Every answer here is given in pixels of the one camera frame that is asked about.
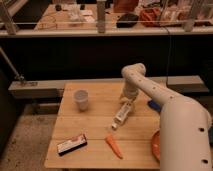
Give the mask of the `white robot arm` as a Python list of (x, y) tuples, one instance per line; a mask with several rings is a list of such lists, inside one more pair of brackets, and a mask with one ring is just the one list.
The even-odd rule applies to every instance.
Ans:
[(208, 130), (212, 118), (197, 100), (145, 76), (142, 63), (127, 65), (123, 96), (134, 99), (143, 91), (160, 107), (160, 171), (212, 171)]

